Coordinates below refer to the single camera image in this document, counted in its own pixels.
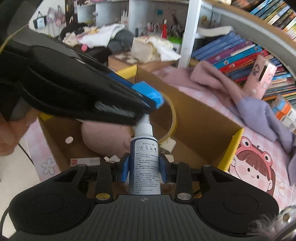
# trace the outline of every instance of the white spray bottle cap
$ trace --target white spray bottle cap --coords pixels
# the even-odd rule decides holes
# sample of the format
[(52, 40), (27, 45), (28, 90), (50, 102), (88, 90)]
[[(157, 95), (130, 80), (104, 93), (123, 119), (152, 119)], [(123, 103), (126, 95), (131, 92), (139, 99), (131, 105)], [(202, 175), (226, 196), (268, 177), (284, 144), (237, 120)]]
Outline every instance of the white spray bottle cap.
[(135, 136), (142, 136), (142, 135), (149, 135), (153, 136), (152, 126), (150, 125), (150, 118), (149, 115), (145, 114), (139, 123), (135, 126)]

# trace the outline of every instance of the cartoon girl print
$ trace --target cartoon girl print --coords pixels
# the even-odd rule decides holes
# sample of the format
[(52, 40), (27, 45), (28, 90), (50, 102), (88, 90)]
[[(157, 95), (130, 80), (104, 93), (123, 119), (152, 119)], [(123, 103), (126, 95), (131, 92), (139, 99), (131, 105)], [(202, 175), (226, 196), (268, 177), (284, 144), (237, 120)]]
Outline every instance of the cartoon girl print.
[(271, 166), (270, 154), (261, 151), (247, 137), (242, 137), (229, 173), (273, 196), (276, 175)]

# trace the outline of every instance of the bottle label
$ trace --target bottle label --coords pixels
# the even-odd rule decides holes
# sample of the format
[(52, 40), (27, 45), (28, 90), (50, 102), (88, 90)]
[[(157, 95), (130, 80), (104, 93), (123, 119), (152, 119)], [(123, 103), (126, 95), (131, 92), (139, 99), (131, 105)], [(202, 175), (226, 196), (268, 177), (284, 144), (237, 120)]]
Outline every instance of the bottle label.
[(134, 194), (160, 194), (158, 144), (153, 140), (135, 141)]

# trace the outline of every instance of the human hand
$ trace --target human hand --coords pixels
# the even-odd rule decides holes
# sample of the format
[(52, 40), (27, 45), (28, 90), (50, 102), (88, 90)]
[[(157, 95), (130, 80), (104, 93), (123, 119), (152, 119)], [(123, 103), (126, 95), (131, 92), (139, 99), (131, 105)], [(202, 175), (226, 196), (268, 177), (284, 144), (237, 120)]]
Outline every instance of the human hand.
[(13, 153), (22, 136), (27, 132), (30, 124), (34, 123), (39, 111), (30, 109), (21, 120), (6, 121), (0, 114), (0, 156)]

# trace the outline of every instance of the pink plush toy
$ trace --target pink plush toy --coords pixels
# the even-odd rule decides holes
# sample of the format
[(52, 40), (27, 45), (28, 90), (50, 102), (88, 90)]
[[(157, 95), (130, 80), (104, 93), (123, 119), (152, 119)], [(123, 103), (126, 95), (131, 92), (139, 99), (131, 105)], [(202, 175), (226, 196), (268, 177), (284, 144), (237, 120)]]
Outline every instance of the pink plush toy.
[(86, 52), (86, 51), (87, 51), (87, 45), (86, 45), (86, 44), (83, 44), (83, 45), (81, 46), (81, 51), (82, 51), (82, 52)]
[(92, 121), (82, 124), (81, 133), (85, 145), (92, 151), (119, 158), (125, 152), (130, 152), (130, 142), (134, 135), (130, 126)]

